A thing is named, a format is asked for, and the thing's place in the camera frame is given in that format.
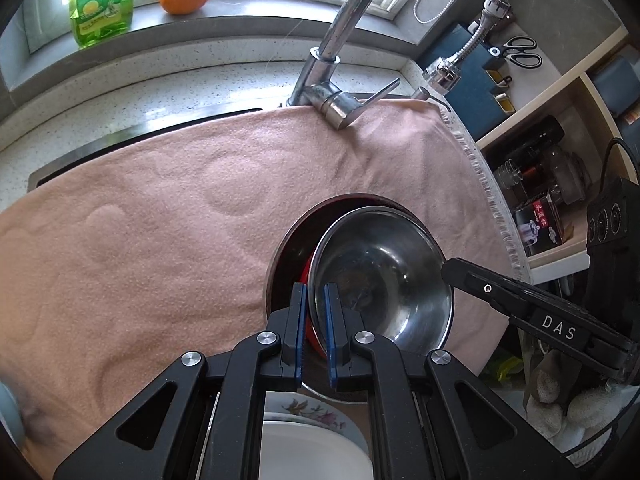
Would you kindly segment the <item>gloved hand on right gripper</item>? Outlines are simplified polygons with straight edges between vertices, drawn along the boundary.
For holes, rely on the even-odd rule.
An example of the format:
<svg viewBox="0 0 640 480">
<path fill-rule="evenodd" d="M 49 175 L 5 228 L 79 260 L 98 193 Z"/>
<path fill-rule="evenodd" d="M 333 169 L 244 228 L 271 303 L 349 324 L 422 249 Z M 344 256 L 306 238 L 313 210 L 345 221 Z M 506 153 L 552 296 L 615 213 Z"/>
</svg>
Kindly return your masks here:
<svg viewBox="0 0 640 480">
<path fill-rule="evenodd" d="M 580 467 L 608 442 L 611 431 L 605 426 L 620 414 L 623 395 L 619 386 L 551 350 L 529 374 L 523 408 L 528 422 Z"/>
</svg>

